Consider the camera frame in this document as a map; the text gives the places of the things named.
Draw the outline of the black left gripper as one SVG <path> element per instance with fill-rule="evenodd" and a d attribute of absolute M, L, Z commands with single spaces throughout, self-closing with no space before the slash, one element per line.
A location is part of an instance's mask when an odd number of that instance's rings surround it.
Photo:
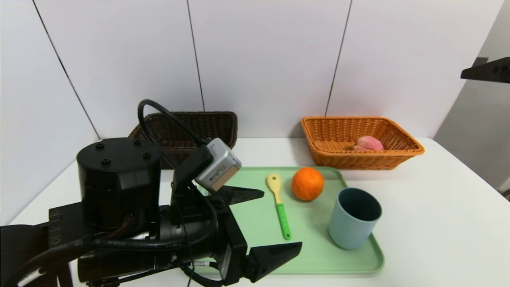
<path fill-rule="evenodd" d="M 264 191 L 224 185 L 220 194 L 173 197 L 162 208 L 159 240 L 172 242 L 170 267 L 181 269 L 203 287 L 233 285 L 243 277 L 255 283 L 297 257 L 302 243 L 252 247 L 247 243 L 229 205 L 263 198 Z M 220 280 L 197 272 L 198 262 L 212 258 Z"/>

